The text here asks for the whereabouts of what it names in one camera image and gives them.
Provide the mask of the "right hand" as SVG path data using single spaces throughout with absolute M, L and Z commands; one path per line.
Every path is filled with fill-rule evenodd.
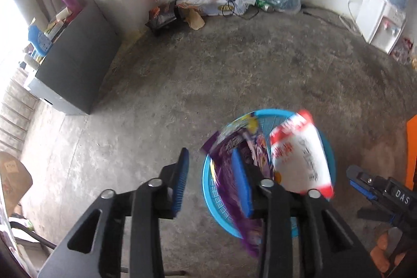
M 390 277 L 393 272 L 391 263 L 389 261 L 388 248 L 390 245 L 394 244 L 393 236 L 400 236 L 398 228 L 390 228 L 388 231 L 385 231 L 378 239 L 376 246 L 370 251 L 370 256 L 375 266 L 379 270 L 382 277 Z

